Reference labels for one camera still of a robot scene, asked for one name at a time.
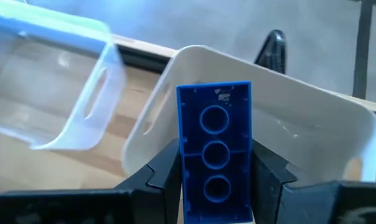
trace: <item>lego brick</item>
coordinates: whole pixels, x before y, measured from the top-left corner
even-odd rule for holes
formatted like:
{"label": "lego brick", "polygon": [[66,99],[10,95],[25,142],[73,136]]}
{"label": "lego brick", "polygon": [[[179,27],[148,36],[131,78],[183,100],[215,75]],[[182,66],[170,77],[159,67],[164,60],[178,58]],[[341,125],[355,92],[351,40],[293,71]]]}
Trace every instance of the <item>lego brick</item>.
{"label": "lego brick", "polygon": [[250,82],[176,90],[184,223],[251,222]]}

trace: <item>wooden table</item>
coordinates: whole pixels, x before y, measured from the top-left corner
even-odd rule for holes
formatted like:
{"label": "wooden table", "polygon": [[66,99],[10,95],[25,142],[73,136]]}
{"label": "wooden table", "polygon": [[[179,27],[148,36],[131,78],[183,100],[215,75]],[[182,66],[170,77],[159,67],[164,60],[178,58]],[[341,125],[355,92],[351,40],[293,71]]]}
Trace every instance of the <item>wooden table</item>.
{"label": "wooden table", "polygon": [[112,188],[125,179],[121,148],[158,74],[126,68],[128,84],[103,139],[89,151],[33,151],[0,134],[0,191]]}

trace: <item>black clamp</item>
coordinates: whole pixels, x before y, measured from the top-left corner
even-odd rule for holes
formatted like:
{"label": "black clamp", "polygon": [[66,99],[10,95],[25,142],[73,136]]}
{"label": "black clamp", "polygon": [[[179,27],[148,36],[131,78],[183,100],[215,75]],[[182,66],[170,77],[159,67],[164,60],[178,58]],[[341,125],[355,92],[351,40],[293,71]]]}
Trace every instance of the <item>black clamp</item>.
{"label": "black clamp", "polygon": [[[253,140],[251,206],[257,224],[376,223],[376,183],[321,182]],[[178,140],[114,189],[0,194],[0,223],[177,223]]]}

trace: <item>transparent plastic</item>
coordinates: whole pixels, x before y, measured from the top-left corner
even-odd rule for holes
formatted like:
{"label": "transparent plastic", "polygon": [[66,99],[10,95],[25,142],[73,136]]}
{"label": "transparent plastic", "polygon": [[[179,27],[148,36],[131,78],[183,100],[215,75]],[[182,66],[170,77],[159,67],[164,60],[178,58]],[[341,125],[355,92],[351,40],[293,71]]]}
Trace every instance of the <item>transparent plastic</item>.
{"label": "transparent plastic", "polygon": [[124,85],[105,24],[0,1],[1,133],[31,149],[89,149]]}

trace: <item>plastic storage bin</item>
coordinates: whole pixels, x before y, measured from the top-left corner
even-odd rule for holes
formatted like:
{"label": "plastic storage bin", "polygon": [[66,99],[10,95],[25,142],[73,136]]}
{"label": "plastic storage bin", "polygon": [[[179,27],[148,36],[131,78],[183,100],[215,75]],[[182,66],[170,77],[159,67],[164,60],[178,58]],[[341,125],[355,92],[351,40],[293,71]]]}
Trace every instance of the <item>plastic storage bin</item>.
{"label": "plastic storage bin", "polygon": [[[322,180],[342,179],[348,164],[357,161],[362,164],[358,179],[376,181],[376,114],[201,46],[180,50],[167,65],[122,150],[125,172],[133,174],[178,137],[174,86],[236,80],[251,81],[253,139]],[[164,92],[158,116],[148,127],[148,116]]]}
{"label": "plastic storage bin", "polygon": [[0,1],[0,132],[32,149],[89,149],[125,85],[102,22]]}
{"label": "plastic storage bin", "polygon": [[252,221],[250,82],[176,91],[184,223]]}

